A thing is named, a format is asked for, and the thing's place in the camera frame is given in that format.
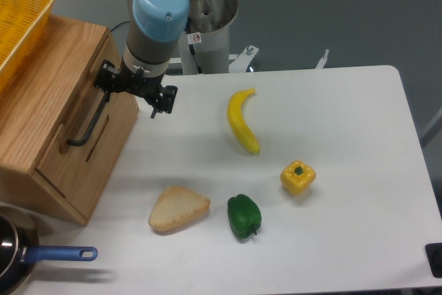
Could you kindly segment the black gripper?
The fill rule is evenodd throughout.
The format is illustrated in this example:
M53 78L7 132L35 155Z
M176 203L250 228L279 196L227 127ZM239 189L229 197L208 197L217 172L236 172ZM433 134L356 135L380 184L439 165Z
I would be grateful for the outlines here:
M153 107L151 119L154 119L158 113L171 114L178 92L177 86L160 86L163 77L164 74L145 77L142 69L133 72L126 65L122 65L119 72L113 63L105 59L100 65L94 86L104 92L105 102L109 102L111 93L121 92L149 99Z

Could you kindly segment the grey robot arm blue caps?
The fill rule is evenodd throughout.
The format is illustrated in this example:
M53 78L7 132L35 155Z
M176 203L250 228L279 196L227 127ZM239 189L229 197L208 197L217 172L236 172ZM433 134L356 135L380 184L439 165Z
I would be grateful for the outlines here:
M105 93L129 93L170 113L177 87L162 86L176 49L185 73L229 70L229 26L238 0L127 0L130 26L120 67L102 62L95 86Z

